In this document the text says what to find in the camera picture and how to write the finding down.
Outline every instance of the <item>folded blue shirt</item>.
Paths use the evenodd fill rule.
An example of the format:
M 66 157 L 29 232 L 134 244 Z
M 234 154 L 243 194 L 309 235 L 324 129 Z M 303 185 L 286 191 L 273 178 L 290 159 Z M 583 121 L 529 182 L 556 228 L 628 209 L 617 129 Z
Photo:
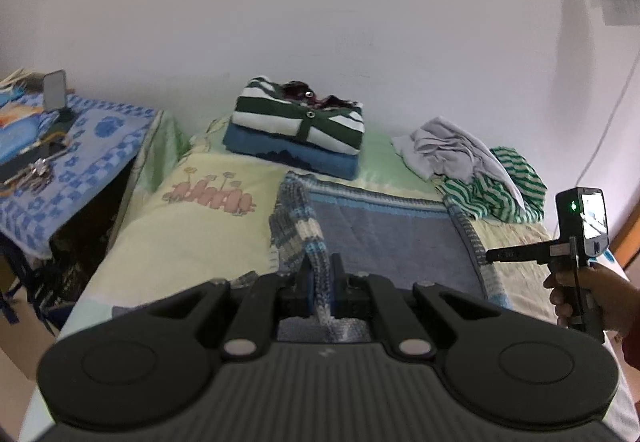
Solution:
M 303 145 L 229 122 L 222 143 L 234 153 L 253 155 L 287 166 L 353 180 L 358 174 L 358 156 Z

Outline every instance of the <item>checkered tablecloth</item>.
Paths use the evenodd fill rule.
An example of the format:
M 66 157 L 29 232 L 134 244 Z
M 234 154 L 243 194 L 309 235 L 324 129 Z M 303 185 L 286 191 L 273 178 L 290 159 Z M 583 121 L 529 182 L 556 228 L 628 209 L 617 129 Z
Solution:
M 42 96 L 25 95 L 19 102 L 42 105 Z M 0 232 L 41 259 L 51 257 L 51 236 L 138 153 L 156 114 L 145 107 L 76 95 L 69 97 L 68 106 L 79 116 L 68 133 L 67 153 L 52 162 L 52 183 L 37 195 L 18 191 L 0 198 Z M 42 117 L 43 132 L 50 118 Z

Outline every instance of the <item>white wall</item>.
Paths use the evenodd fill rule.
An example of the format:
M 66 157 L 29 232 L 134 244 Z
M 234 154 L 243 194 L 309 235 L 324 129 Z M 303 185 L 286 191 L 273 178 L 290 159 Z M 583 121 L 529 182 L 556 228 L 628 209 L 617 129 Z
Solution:
M 591 154 L 640 46 L 574 0 L 0 0 L 0 71 L 168 108 L 193 132 L 266 74 L 365 103 L 390 133 L 444 115 L 519 149 L 551 195 Z M 640 183 L 640 75 L 583 184 L 617 228 Z M 553 198 L 548 225 L 555 225 Z

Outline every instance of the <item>white cable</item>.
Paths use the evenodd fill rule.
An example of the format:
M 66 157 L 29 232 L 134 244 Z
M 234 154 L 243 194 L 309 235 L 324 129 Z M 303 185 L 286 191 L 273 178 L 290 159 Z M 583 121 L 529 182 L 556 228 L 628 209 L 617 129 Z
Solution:
M 604 140 L 607 138 L 607 134 L 609 133 L 609 129 L 611 128 L 611 124 L 613 124 L 613 119 L 616 117 L 618 108 L 620 107 L 620 104 L 622 104 L 622 101 L 625 98 L 626 92 L 629 90 L 629 86 L 631 85 L 631 81 L 634 78 L 634 74 L 636 73 L 636 68 L 638 67 L 639 62 L 640 62 L 640 48 L 638 49 L 638 55 L 636 55 L 636 59 L 634 60 L 633 65 L 631 66 L 631 70 L 629 70 L 629 74 L 626 76 L 625 85 L 622 87 L 622 91 L 620 92 L 620 95 L 618 95 L 618 99 L 616 100 L 616 103 L 613 105 L 613 109 L 609 114 L 609 118 L 607 119 L 607 125 L 604 126 L 604 131 L 600 136 L 600 140 L 598 140 L 596 149 L 594 149 L 593 154 L 591 155 L 587 164 L 584 166 L 584 169 L 582 170 L 577 180 L 575 181 L 574 187 L 577 187 L 578 184 L 580 184 L 584 176 L 587 174 L 587 172 L 591 168 L 593 161 L 598 156 L 598 153 L 600 152 L 600 148 L 602 148 L 602 144 L 604 143 Z M 554 229 L 554 237 L 556 237 L 556 234 L 558 233 L 558 225 L 559 225 L 558 222 L 556 222 L 556 228 Z

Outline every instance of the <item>sweater sleeve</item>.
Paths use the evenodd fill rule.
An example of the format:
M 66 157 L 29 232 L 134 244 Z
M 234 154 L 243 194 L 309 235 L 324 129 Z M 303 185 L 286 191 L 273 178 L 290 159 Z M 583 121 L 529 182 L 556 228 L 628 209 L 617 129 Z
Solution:
M 627 364 L 640 370 L 640 316 L 636 318 L 631 330 L 622 339 L 622 353 Z

